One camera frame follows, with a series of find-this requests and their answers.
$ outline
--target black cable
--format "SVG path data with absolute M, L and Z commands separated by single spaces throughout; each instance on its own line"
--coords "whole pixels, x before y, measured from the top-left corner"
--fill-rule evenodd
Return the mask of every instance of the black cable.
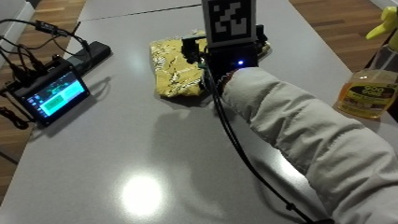
M 18 52 L 13 52 L 13 51 L 9 51 L 9 50 L 5 50 L 1 46 L 0 46 L 0 50 L 2 50 L 5 53 L 7 53 L 7 54 L 18 54 Z
M 0 107 L 0 115 L 3 116 L 13 124 L 13 126 L 19 129 L 25 130 L 27 128 L 27 122 L 19 119 L 14 113 L 7 110 L 5 107 Z
M 0 95 L 5 94 L 7 91 L 9 90 L 6 87 L 0 88 Z
M 0 151 L 0 156 L 7 160 L 11 164 L 17 165 L 18 161 L 15 161 L 7 154 L 5 154 L 2 151 Z
M 27 54 L 27 57 L 29 57 L 30 59 L 35 59 L 35 57 L 34 57 L 31 51 L 29 51 L 29 49 L 27 49 L 27 47 L 26 47 L 25 45 L 18 44 L 17 47 L 18 47 L 18 49 L 23 49 L 23 50 L 25 50 L 25 53 Z
M 35 23 L 31 22 L 31 21 L 21 21 L 21 20 L 15 20 L 15 19 L 3 19 L 3 20 L 0 20 L 0 24 L 3 23 L 3 22 L 9 22 L 9 21 L 14 21 L 14 22 L 19 22 L 19 23 L 23 23 L 23 24 L 27 24 L 27 25 L 31 25 L 35 27 Z
M 11 61 L 9 60 L 7 56 L 5 55 L 5 53 L 2 52 L 2 50 L 0 50 L 0 55 L 3 58 L 3 60 L 7 62 L 7 64 L 11 64 Z
M 19 57 L 19 61 L 21 61 L 21 64 L 22 64 L 25 73 L 27 73 L 27 67 L 26 67 L 26 64 L 25 64 L 23 57 L 22 57 L 22 51 L 21 51 L 21 48 L 17 48 L 17 55 L 18 55 L 18 57 Z
M 41 44 L 37 47 L 29 47 L 27 49 L 39 49 L 39 48 L 42 48 L 50 41 L 53 41 L 58 37 L 59 37 L 59 35 L 54 35 L 50 39 L 46 40 L 46 42 L 43 44 Z
M 82 24 L 82 23 L 78 21 L 77 24 L 75 24 L 75 26 L 74 26 L 74 29 L 73 29 L 73 31 L 71 31 L 71 34 L 73 34 L 73 35 L 75 34 L 77 29 L 78 29 L 78 27 L 79 27 L 81 24 Z
M 70 35 L 74 39 L 75 39 L 75 41 L 81 44 L 81 46 L 82 46 L 82 48 L 83 48 L 83 50 L 85 50 L 85 56 L 86 56 L 86 54 L 87 54 L 87 61 L 89 61 L 89 65 L 87 65 L 87 67 L 86 67 L 86 71 L 91 68 L 91 53 L 90 53 L 90 49 L 89 49 L 89 45 L 86 44 L 86 41 L 82 39 L 82 38 L 79 38 L 78 36 L 75 36 L 74 35 L 74 33 Z
M 41 44 L 39 46 L 35 47 L 27 47 L 27 49 L 39 49 L 42 48 L 53 39 L 58 38 L 59 35 L 54 35 L 50 39 L 46 40 L 46 42 L 43 44 Z M 3 39 L 10 45 L 13 45 L 15 48 L 18 48 L 17 44 L 11 43 L 6 38 L 3 38 L 2 35 L 0 35 L 0 40 Z
M 35 122 L 34 118 L 25 112 L 25 110 L 21 109 L 21 107 L 10 100 L 7 95 L 5 93 L 0 94 L 3 98 L 7 99 L 9 103 L 14 106 L 14 108 L 19 111 L 19 113 L 25 116 L 27 121 L 25 122 Z
M 69 54 L 69 55 L 71 55 L 71 56 L 85 56 L 85 54 L 74 54 L 74 53 L 70 53 L 69 51 L 66 51 L 66 49 L 63 49 L 62 47 L 61 47 L 61 45 L 58 44 L 58 42 L 55 41 L 55 39 L 53 39 L 51 40 L 53 41 L 53 43 L 55 44 L 55 46 L 58 47 L 58 49 L 61 49 L 62 50 L 62 52 L 65 52 L 66 54 Z
M 218 95 L 218 89 L 216 89 L 216 85 L 211 76 L 211 71 L 210 69 L 207 69 L 206 71 L 206 75 L 210 81 L 210 88 L 211 88 L 211 95 L 212 95 L 212 100 L 214 100 L 214 105 L 215 105 L 215 109 L 218 112 L 218 117 L 219 117 L 219 121 L 220 121 L 220 125 L 223 127 L 223 130 L 227 134 L 227 137 L 234 145 L 234 148 L 236 150 L 236 154 L 240 157 L 243 163 L 246 164 L 248 170 L 251 171 L 252 175 L 255 176 L 255 178 L 259 180 L 259 182 L 263 184 L 263 186 L 272 192 L 272 194 L 278 197 L 278 199 L 286 204 L 286 209 L 288 211 L 295 211 L 296 214 L 300 216 L 300 218 L 307 222 L 307 223 L 314 223 L 312 220 L 308 218 L 308 216 L 300 212 L 300 210 L 295 207 L 295 205 L 292 203 L 290 203 L 284 197 L 278 193 L 278 191 L 272 188 L 272 186 L 270 185 L 270 183 L 263 179 L 263 177 L 260 176 L 260 174 L 258 173 L 258 171 L 255 170 L 255 167 L 251 165 L 250 160 L 247 158 L 247 155 L 240 147 L 240 144 L 236 140 L 236 136 L 234 133 L 234 130 L 231 128 L 231 125 L 228 123 L 228 120 L 226 118 L 224 115 L 224 110 L 222 107 L 222 103 L 220 103 L 220 97 Z

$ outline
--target small screen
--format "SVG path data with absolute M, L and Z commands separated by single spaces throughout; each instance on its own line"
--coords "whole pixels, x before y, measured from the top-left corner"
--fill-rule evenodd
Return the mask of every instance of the small screen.
M 27 98 L 27 103 L 38 114 L 43 118 L 47 118 L 82 92 L 85 92 L 82 84 L 75 79 L 73 72 L 67 72 Z

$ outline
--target wooden floor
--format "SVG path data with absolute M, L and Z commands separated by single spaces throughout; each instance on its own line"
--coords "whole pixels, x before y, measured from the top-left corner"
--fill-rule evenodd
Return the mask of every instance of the wooden floor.
M 369 0 L 291 0 L 291 2 L 348 69 L 351 71 L 360 69 L 387 38 L 383 35 L 375 40 L 364 40 L 367 31 L 380 22 L 380 9 L 371 4 Z M 71 30 L 83 4 L 85 0 L 42 0 L 33 19 Z M 46 38 L 49 38 L 47 35 L 37 33 L 29 27 L 19 42 L 27 46 L 37 46 Z M 59 40 L 63 47 L 66 43 L 67 39 Z M 37 50 L 35 56 L 42 62 L 47 62 L 53 53 L 62 54 L 50 44 L 43 49 Z M 0 70 L 0 84 L 7 80 L 10 80 L 9 68 L 3 66 Z M 0 106 L 11 108 L 1 98 Z M 0 148 L 11 156 L 21 156 L 29 132 L 30 129 L 25 131 L 14 129 L 10 123 L 0 118 Z M 2 202 L 14 168 L 7 161 L 0 158 L 0 202 Z

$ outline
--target bottle label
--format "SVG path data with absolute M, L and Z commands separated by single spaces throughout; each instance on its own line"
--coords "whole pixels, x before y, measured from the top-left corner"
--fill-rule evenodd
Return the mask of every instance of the bottle label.
M 392 104 L 396 91 L 395 84 L 351 83 L 339 109 L 359 117 L 379 117 Z

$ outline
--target spray bottle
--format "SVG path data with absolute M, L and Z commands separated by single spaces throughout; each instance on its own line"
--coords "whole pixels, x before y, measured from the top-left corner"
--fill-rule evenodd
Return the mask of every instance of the spray bottle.
M 365 38 L 391 33 L 398 27 L 396 7 L 385 7 L 383 24 L 373 28 Z M 353 116 L 377 119 L 388 109 L 398 92 L 398 32 L 377 50 L 368 68 L 351 75 L 336 101 L 336 107 Z

